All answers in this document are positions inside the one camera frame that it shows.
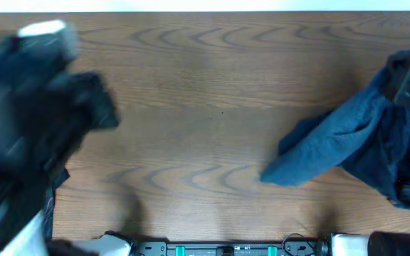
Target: white robot part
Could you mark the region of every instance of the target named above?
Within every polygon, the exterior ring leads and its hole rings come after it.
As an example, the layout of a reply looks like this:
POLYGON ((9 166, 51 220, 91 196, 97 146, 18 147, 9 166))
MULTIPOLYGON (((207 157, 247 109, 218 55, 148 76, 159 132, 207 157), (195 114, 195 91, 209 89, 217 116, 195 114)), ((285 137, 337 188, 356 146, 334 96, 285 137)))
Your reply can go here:
POLYGON ((73 244, 87 252, 96 252, 99 256, 128 256, 131 245, 112 235, 103 235, 99 239, 74 241, 73 244))
POLYGON ((19 29, 17 32, 19 38, 42 35, 55 36, 52 40, 61 42, 65 56, 67 56, 69 61, 76 59, 80 55, 77 33, 74 27, 65 21, 53 20, 33 23, 19 29))
POLYGON ((43 237, 43 211, 39 212, 23 230, 0 252, 0 256, 47 256, 43 237))
POLYGON ((333 256, 368 256, 369 235, 338 234, 332 239, 333 256))

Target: black wire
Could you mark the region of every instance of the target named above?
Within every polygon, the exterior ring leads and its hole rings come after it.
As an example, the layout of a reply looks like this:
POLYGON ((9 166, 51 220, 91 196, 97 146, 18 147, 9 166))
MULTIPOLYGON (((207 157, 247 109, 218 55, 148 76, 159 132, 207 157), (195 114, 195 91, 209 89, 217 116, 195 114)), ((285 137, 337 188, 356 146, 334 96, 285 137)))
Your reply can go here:
POLYGON ((314 254, 315 254, 316 247, 315 247, 315 246, 312 246, 312 245, 310 244, 310 242, 308 242, 308 241, 306 240, 306 238, 305 238, 304 236, 302 236, 301 234, 299 234, 299 233, 292 233, 292 234, 290 234, 290 235, 288 235, 287 237, 284 238, 283 244, 282 244, 281 246, 282 246, 282 248, 283 248, 283 250, 284 250, 285 253, 287 253, 289 256, 297 256, 297 255, 293 255, 292 253, 288 252, 288 251, 285 249, 285 242, 287 242, 287 240, 288 240, 291 236, 293 236, 293 235, 297 235, 297 236, 303 238, 303 240, 311 247, 312 253, 310 253, 309 255, 306 255, 306 256, 311 256, 311 255, 314 255, 314 254))

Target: wooden table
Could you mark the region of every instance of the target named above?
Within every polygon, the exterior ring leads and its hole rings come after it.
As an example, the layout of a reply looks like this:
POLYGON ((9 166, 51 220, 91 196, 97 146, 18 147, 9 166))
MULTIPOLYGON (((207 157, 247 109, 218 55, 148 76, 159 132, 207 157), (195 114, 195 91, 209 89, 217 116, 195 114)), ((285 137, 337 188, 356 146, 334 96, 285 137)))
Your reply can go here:
POLYGON ((339 169, 299 188, 258 181, 299 119, 338 106, 410 48, 410 12, 0 14, 0 24, 52 18, 76 25, 74 68, 105 75, 122 117, 69 161, 56 237, 410 232, 410 211, 339 169))

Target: table surface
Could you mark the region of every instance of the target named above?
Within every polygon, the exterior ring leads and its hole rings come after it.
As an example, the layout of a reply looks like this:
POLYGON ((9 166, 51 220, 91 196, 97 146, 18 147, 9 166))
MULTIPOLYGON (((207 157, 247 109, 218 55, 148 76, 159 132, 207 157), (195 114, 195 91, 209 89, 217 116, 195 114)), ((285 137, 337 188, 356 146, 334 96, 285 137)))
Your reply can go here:
POLYGON ((410 12, 0 14, 7 30, 64 18, 122 117, 90 134, 58 189, 54 236, 170 240, 410 232, 410 211, 333 169, 304 186, 258 181, 295 123, 338 106, 397 50, 410 12))

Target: blue jeans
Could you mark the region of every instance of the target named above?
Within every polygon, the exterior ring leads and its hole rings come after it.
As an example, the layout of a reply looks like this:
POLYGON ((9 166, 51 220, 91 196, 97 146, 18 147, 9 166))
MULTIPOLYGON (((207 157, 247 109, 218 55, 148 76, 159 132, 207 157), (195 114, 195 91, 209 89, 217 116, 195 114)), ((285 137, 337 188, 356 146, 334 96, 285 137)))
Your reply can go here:
POLYGON ((300 121, 281 139, 279 157, 261 181, 297 186, 341 166, 410 209, 410 112, 381 93, 389 79, 384 68, 336 110, 300 121))

